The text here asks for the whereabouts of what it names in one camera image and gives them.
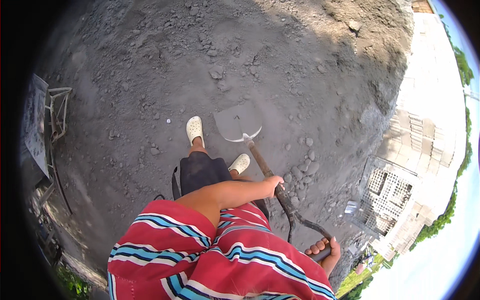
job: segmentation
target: metal grate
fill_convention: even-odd
[[[405,208],[412,188],[409,182],[398,175],[373,168],[355,218],[368,228],[386,235]]]

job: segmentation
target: shovel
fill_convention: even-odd
[[[225,109],[214,114],[214,118],[218,131],[224,139],[231,142],[245,142],[264,176],[271,177],[274,175],[253,142],[253,138],[258,135],[262,129],[262,118],[260,112],[255,108],[252,102],[249,101],[243,105],[237,105]],[[290,225],[288,231],[289,243],[292,243],[295,220],[298,220],[302,225],[308,228],[320,232],[330,241],[332,236],[328,234],[323,227],[302,217],[298,210],[293,206],[292,201],[280,184],[275,187],[275,197],[278,199],[278,202],[280,202],[280,205],[288,217],[288,223]],[[310,254],[309,257],[316,262],[319,262],[329,256],[331,250],[330,243],[328,243],[325,249],[321,250],[318,254]]]

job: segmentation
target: white crocs shoe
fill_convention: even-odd
[[[202,145],[205,148],[202,119],[200,119],[200,117],[195,116],[190,120],[188,120],[187,136],[188,136],[188,139],[190,140],[191,146],[193,146],[193,139],[196,138],[197,136],[200,136],[200,138],[202,139]]]
[[[237,170],[239,174],[245,171],[250,164],[250,157],[247,154],[240,154],[237,159],[233,162],[233,164],[228,168],[228,171]]]

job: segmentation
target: hand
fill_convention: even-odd
[[[267,184],[267,189],[266,189],[267,196],[266,197],[268,197],[268,198],[272,198],[275,195],[275,187],[279,183],[280,183],[280,186],[282,187],[282,189],[285,189],[282,185],[282,183],[284,182],[283,178],[281,178],[280,176],[266,177],[264,179],[264,182]]]
[[[305,254],[318,254],[320,250],[325,249],[325,245],[330,243],[330,247],[332,247],[332,252],[329,256],[325,257],[322,261],[318,262],[320,266],[325,270],[327,278],[330,276],[333,268],[335,267],[336,263],[340,259],[340,244],[336,241],[335,237],[332,237],[330,241],[327,238],[323,238],[316,242],[314,245],[310,246],[309,249],[305,250]]]

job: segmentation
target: sky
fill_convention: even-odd
[[[479,92],[479,61],[468,37],[454,15],[439,0],[431,3],[438,14],[443,14],[443,21],[448,26],[452,42],[467,57],[473,70],[474,79],[470,88]],[[445,225],[439,234],[427,239],[405,255],[394,261],[391,269],[383,268],[374,275],[374,280],[362,292],[362,298],[374,299],[446,299],[457,286],[472,259],[472,251],[476,250],[480,235],[480,178],[478,162],[479,145],[479,111],[477,100],[467,98],[470,109],[472,133],[470,142],[473,154],[471,163],[458,179],[458,194],[455,215],[452,223]]]

